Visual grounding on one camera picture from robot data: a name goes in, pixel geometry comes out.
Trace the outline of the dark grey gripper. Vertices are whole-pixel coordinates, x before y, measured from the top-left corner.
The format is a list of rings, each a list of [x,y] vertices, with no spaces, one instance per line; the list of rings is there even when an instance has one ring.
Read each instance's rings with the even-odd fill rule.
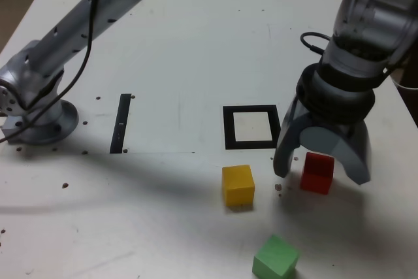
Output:
[[[332,156],[342,164],[348,178],[356,184],[370,181],[370,138],[366,124],[321,122],[317,126],[311,112],[294,96],[283,119],[273,159],[274,173],[286,177],[293,152],[303,146]]]

